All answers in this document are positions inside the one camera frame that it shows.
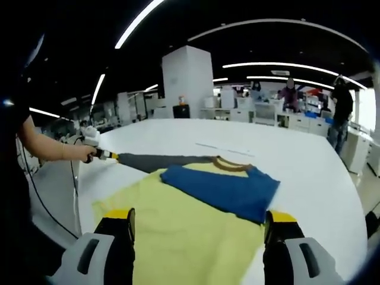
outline man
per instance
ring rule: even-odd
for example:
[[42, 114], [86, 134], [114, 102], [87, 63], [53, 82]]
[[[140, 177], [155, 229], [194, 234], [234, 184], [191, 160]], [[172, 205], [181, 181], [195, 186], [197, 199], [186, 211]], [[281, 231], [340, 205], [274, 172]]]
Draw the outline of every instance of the man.
[[335, 103], [334, 123], [330, 128], [328, 141], [340, 155], [346, 140], [349, 119], [352, 113], [353, 100], [346, 83], [339, 76], [335, 81], [335, 89], [331, 94]]

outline jeans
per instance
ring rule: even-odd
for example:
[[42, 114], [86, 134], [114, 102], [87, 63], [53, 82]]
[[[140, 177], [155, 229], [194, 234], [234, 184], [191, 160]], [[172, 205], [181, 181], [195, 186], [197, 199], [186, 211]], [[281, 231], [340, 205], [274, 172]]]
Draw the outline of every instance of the jeans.
[[346, 141], [348, 127], [349, 122], [344, 121], [343, 123], [334, 123], [329, 130], [327, 140], [339, 156]]

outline black cable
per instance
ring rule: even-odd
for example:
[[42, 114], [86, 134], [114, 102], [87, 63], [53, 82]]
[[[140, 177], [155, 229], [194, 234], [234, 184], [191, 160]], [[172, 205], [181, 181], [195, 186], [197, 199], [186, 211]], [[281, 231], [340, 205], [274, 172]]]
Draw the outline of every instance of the black cable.
[[[74, 145], [77, 143], [77, 141], [81, 139], [81, 137], [78, 137], [75, 141], [74, 141]], [[72, 166], [72, 160], [70, 160], [70, 166], [71, 166], [71, 174], [72, 174], [72, 182], [74, 183], [74, 190], [75, 190], [75, 194], [78, 196], [78, 189], [77, 189], [77, 184], [75, 183], [75, 175], [74, 175], [74, 168]]]
[[24, 153], [24, 159], [25, 159], [25, 166], [26, 166], [26, 169], [28, 170], [28, 174], [30, 176], [30, 180], [31, 180], [31, 183], [33, 184], [33, 187], [34, 187], [34, 190], [36, 191], [36, 194], [37, 194], [37, 197], [38, 199], [40, 200], [41, 202], [41, 205], [42, 207], [45, 209], [45, 211], [49, 214], [49, 216], [53, 219], [53, 221], [55, 221], [57, 224], [59, 224], [66, 232], [68, 232], [69, 234], [71, 234], [73, 237], [75, 237], [76, 239], [78, 239], [78, 237], [76, 235], [74, 235], [72, 232], [70, 232], [63, 224], [61, 224], [59, 221], [57, 221], [56, 218], [54, 218], [54, 216], [49, 212], [48, 208], [46, 208], [45, 204], [42, 202], [42, 199], [40, 197], [40, 194], [38, 194], [38, 191], [37, 191], [37, 188], [36, 188], [36, 184], [34, 184], [34, 180], [33, 180], [33, 177], [30, 173], [30, 169], [29, 169], [29, 165], [27, 163], [27, 160], [26, 160], [26, 154], [25, 154], [25, 149], [24, 149], [24, 146], [22, 145], [22, 149], [23, 149], [23, 153]]

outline white countertop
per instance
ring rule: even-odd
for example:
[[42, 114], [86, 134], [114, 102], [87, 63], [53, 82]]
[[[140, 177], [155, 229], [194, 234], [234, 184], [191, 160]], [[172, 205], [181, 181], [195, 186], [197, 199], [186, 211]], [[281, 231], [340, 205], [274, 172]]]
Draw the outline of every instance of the white countertop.
[[[343, 279], [352, 277], [365, 260], [366, 225], [359, 196], [342, 161], [323, 137], [252, 123], [159, 119], [104, 133], [100, 147], [116, 153], [221, 155], [256, 165], [281, 181], [270, 208], [293, 215], [304, 235], [315, 238], [335, 259]], [[81, 163], [78, 207], [82, 232], [96, 228], [92, 202], [146, 175], [111, 160]], [[243, 284], [264, 284], [262, 249]]]

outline person's arm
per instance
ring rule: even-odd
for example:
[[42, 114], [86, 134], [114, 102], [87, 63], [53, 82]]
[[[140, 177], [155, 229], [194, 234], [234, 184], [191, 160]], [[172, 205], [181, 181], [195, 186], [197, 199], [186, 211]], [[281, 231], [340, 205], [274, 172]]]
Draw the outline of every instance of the person's arm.
[[31, 116], [23, 123], [18, 136], [30, 154], [43, 160], [82, 160], [85, 162], [88, 155], [96, 154], [96, 149], [88, 145], [63, 144], [43, 134], [38, 134]]

